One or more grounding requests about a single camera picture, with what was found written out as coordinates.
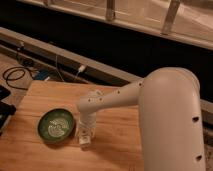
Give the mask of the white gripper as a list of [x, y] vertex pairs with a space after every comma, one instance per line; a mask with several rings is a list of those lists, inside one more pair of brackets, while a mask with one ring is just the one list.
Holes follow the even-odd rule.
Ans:
[[96, 116], [81, 115], [78, 120], [78, 137], [83, 134], [88, 134], [91, 139], [95, 136]]

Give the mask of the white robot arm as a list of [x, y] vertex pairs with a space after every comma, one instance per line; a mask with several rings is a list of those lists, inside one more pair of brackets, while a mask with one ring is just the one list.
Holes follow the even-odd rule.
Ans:
[[90, 92], [77, 103], [78, 140], [91, 144], [96, 112], [136, 105], [144, 171], [206, 171], [200, 84], [189, 70], [157, 69], [111, 93]]

